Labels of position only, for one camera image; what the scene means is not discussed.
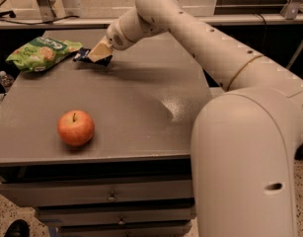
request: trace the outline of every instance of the green snack packet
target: green snack packet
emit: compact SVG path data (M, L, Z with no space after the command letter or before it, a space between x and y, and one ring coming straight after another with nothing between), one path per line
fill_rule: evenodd
M80 42L37 37L13 51L6 62L14 63L25 72L40 72L59 63L81 47Z

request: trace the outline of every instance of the speckled floor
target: speckled floor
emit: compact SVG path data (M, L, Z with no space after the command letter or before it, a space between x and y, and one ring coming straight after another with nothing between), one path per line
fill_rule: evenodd
M133 4L133 0L81 0L85 17L117 17ZM37 3L35 0L11 0L5 3L3 9L15 9L19 18L27 15L38 16ZM295 189L297 203L297 219L299 237L303 237L303 161L295 161ZM4 237L8 227L17 219L24 219L29 223L31 237L49 237L48 229L35 218L33 208L19 208L13 203L0 196L0 237ZM196 237L196 220L192 223L191 231L187 237Z

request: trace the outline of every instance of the apple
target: apple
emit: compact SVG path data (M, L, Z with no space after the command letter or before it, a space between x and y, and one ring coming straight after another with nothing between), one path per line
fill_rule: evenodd
M91 140L95 130L91 116L75 110L64 114L57 123L61 139L70 146L82 146Z

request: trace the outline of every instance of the gray tabletop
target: gray tabletop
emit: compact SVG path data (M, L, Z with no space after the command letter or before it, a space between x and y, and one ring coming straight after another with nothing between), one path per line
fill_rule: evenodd
M91 48L104 32L44 35ZM0 106L0 166L189 157L192 125L210 99L200 66L168 34L115 51L108 67L68 57L17 78ZM82 148L56 131L70 110L88 112L96 125Z

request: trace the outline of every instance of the wooden drawer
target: wooden drawer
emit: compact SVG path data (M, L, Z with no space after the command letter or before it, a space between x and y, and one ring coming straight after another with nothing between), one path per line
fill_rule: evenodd
M193 198L41 208L38 219L48 226L125 225L139 222L191 220Z
M85 226L85 227L62 227L62 237L149 237L174 235L184 236L190 231L189 221L175 221L149 224L130 224L126 226Z
M31 207L193 198L189 176L2 184L0 194Z

